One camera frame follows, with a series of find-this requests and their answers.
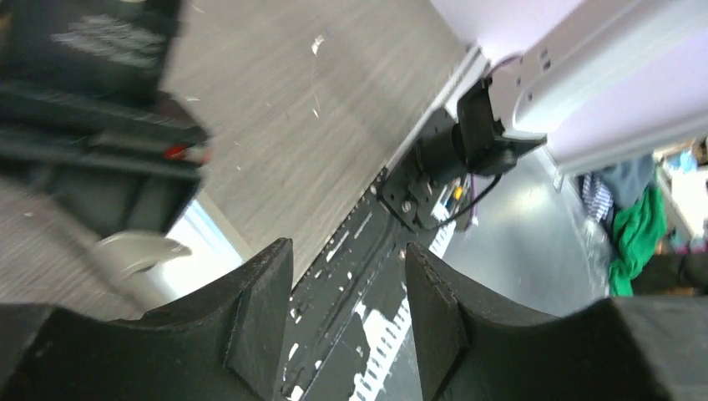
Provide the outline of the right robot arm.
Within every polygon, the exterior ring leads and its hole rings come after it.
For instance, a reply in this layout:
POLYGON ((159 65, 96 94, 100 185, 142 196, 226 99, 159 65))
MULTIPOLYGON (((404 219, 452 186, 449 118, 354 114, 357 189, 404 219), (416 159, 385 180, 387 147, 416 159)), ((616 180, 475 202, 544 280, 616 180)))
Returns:
MULTIPOLYGON (((103 242, 162 240, 196 195, 210 137, 159 89, 179 1, 4 1, 1 165, 103 242)), ((412 231, 436 230, 437 189, 500 180, 606 86, 707 25, 704 1, 585 1, 457 103, 378 191, 412 231)))

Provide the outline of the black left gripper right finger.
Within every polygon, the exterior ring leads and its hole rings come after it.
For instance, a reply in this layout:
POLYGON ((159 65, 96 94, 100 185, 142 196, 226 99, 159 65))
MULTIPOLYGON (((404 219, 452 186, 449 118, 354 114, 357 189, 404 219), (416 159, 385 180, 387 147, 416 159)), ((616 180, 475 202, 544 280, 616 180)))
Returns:
POLYGON ((705 297, 612 297, 554 317, 417 243, 405 273, 426 400, 707 397, 705 297))

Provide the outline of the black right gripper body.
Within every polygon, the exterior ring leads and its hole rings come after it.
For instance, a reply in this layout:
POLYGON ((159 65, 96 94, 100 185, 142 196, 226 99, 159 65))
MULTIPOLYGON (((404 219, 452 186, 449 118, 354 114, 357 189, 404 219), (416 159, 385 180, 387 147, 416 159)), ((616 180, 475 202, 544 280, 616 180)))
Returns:
POLYGON ((160 88, 180 1, 4 1, 1 174, 100 236, 166 233, 210 135, 160 88))

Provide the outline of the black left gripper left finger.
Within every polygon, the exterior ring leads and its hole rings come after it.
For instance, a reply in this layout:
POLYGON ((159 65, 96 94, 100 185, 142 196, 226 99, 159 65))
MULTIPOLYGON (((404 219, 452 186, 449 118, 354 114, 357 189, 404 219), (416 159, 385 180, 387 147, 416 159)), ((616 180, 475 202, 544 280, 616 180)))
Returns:
POLYGON ((1 308, 4 400, 270 400, 293 273, 280 238, 134 321, 48 304, 1 308))

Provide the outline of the taupe leather card holder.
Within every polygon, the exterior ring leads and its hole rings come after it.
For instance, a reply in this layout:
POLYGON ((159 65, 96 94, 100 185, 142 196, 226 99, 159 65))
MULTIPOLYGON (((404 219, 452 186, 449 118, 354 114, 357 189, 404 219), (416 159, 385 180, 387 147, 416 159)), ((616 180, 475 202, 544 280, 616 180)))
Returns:
POLYGON ((88 254, 114 288, 150 310, 234 271, 254 252, 202 191, 168 234, 122 231, 88 254))

